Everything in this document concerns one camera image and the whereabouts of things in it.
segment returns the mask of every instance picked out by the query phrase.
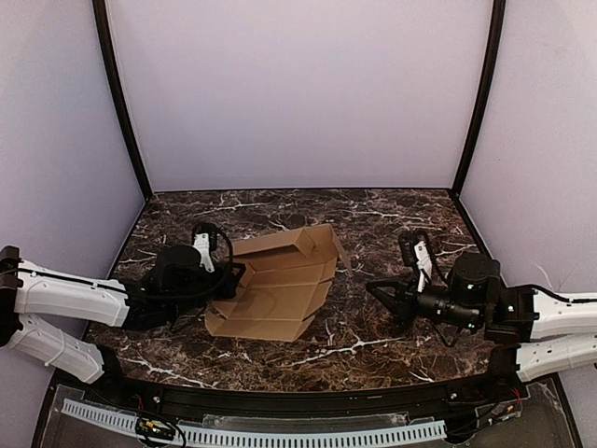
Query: dark marble surface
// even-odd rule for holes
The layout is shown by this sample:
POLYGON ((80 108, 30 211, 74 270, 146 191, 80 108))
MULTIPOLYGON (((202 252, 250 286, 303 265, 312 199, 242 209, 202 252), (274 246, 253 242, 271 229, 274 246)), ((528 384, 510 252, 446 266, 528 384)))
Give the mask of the dark marble surface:
POLYGON ((231 239, 332 223, 354 270, 339 264, 326 304, 293 343, 214 338, 203 315, 182 316, 174 332, 92 324, 86 340, 113 347, 125 373, 173 385, 252 391, 360 390, 449 380, 485 371, 492 343, 464 332, 446 348, 427 322, 400 334, 365 292, 373 278, 405 272, 397 236, 426 229, 445 271, 477 250, 448 194, 433 189, 306 189, 157 194, 133 231, 115 277, 135 280, 165 246, 189 243, 210 220, 231 239))

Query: black frame post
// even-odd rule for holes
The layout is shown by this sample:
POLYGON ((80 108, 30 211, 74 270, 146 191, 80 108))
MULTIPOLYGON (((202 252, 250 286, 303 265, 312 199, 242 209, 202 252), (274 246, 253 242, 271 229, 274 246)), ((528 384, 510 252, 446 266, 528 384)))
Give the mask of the black frame post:
POLYGON ((477 91, 477 100, 475 101, 473 115, 468 127, 463 155, 458 164, 458 171, 451 187, 452 193, 456 196, 460 196, 460 193, 463 191, 466 175, 470 168, 470 162, 473 160, 473 153, 475 152, 475 146, 479 138, 481 123, 485 115, 485 107, 487 106, 489 92, 492 88, 493 71, 495 70, 495 62, 497 61, 497 51, 500 46, 505 12, 506 0, 493 0, 492 21, 489 27, 489 36, 487 38, 483 69, 481 70, 479 90, 477 91))
POLYGON ((137 140, 135 139, 134 131, 132 130, 129 109, 124 99, 122 84, 120 84, 120 76, 118 74, 114 46, 112 45, 112 35, 110 34, 110 24, 105 8, 105 0, 93 0, 93 14, 95 15, 95 25, 100 40, 102 56, 104 57, 105 74, 108 78, 110 91, 112 92, 112 100, 114 101, 114 108, 116 109, 118 116, 120 130, 122 131, 129 157, 131 158, 132 169, 137 177, 139 188, 141 189, 145 200, 148 201, 153 196, 153 191, 151 185, 149 185, 146 168, 143 165, 139 146, 137 145, 137 140))

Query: brown cardboard box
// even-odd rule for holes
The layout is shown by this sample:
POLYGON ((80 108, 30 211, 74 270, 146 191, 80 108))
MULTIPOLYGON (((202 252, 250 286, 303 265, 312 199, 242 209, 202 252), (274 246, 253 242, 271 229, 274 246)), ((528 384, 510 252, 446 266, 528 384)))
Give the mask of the brown cardboard box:
POLYGON ((233 247, 246 273, 233 300, 212 302, 205 315, 212 336, 295 341, 326 301, 338 258, 352 274, 329 224, 236 241, 233 247))

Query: perforated metal strip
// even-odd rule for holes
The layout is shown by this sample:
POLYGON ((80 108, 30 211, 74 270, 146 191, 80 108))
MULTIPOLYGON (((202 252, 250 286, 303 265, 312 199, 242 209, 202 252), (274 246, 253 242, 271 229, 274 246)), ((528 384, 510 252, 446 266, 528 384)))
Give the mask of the perforated metal strip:
MULTIPOLYGON (((64 400, 62 413, 97 427, 137 437, 134 432, 137 417, 132 413, 114 412, 71 399, 64 400)), ((446 436, 443 421, 371 431, 318 434, 268 434, 225 431, 187 425, 179 425, 179 427, 187 437, 187 446, 201 448, 383 448, 422 441, 436 441, 446 436)), ((180 445, 181 442, 182 440, 177 434, 173 444, 180 445)))

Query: white wall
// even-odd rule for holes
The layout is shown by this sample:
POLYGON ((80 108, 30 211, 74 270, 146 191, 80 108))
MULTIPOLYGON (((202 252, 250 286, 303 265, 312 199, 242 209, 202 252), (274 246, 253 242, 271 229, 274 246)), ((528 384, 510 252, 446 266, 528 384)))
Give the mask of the white wall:
MULTIPOLYGON (((463 201, 509 285, 597 291, 597 2, 507 3, 463 201)), ((597 371, 562 381, 597 446, 597 371)))
MULTIPOLYGON (((138 214, 91 1, 4 0, 0 13, 0 245, 105 276, 138 214)), ((54 319, 71 333, 82 322, 54 319)), ((51 370, 0 349, 0 447, 30 446, 51 370)))
POLYGON ((448 187, 490 0, 110 0, 155 190, 448 187))

